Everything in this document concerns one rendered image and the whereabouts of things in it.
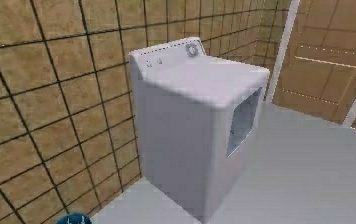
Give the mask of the white washing machine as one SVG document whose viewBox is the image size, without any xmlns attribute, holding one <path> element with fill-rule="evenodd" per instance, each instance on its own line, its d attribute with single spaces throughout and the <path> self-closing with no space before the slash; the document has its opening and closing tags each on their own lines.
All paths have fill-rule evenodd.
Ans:
<svg viewBox="0 0 356 224">
<path fill-rule="evenodd" d="M 207 224 L 243 173 L 269 70 L 188 37 L 130 51 L 129 73 L 144 176 Z"/>
</svg>

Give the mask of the blue round object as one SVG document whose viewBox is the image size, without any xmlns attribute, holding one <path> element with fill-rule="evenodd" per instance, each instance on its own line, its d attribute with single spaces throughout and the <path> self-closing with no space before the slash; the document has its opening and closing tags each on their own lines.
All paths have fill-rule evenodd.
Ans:
<svg viewBox="0 0 356 224">
<path fill-rule="evenodd" d="M 84 213 L 70 213 L 59 218 L 56 224 L 93 224 L 93 222 Z"/>
</svg>

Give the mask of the brown wooden room door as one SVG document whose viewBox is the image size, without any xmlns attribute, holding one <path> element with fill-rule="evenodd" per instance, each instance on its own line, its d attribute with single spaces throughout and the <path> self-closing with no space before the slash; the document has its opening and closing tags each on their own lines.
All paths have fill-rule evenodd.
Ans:
<svg viewBox="0 0 356 224">
<path fill-rule="evenodd" d="M 356 0 L 300 0 L 273 103 L 343 123 L 356 98 Z"/>
</svg>

